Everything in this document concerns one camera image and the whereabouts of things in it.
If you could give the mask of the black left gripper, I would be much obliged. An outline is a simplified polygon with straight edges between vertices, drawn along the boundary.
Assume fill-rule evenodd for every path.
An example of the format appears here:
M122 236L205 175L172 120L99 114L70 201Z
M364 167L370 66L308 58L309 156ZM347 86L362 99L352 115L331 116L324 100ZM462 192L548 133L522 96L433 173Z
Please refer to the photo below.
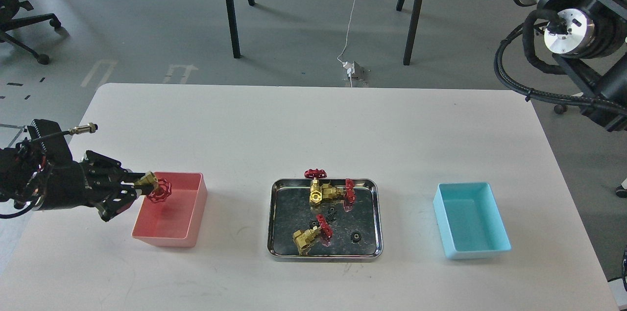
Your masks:
M67 209L80 206L84 175L72 159L66 135L95 133L94 123L61 130L55 121L35 119L27 126L30 139L21 141L17 154L17 207L24 209ZM108 222L132 206L138 193L132 184L146 172L132 172L121 162L87 150L81 161L87 182L94 184L88 202Z

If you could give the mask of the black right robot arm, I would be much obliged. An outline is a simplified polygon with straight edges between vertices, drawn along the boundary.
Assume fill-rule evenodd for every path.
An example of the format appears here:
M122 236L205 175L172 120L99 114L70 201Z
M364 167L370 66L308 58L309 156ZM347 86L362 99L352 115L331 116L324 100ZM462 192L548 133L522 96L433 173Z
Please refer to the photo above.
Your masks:
M608 132L626 128L626 58L621 57L600 75L587 59L610 56L626 43L625 0L513 0L519 6L535 6L524 22L501 41L494 71L499 81L526 100L555 104L555 112L577 106L585 117ZM506 72L505 49L522 37L526 60L546 74L567 75L580 96L543 92L522 85Z

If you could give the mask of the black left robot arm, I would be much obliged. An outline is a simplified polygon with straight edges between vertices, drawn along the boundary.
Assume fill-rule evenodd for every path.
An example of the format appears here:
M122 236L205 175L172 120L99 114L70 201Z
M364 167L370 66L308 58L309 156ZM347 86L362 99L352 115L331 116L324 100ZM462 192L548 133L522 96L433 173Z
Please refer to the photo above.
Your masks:
M51 120L35 119L25 128L29 137L1 150L1 201L13 201L11 219L33 210L96 208L103 221L110 221L132 206L141 195L158 189L155 175L134 173L116 159L88 150L74 161L65 139L94 133L94 123L61 130Z

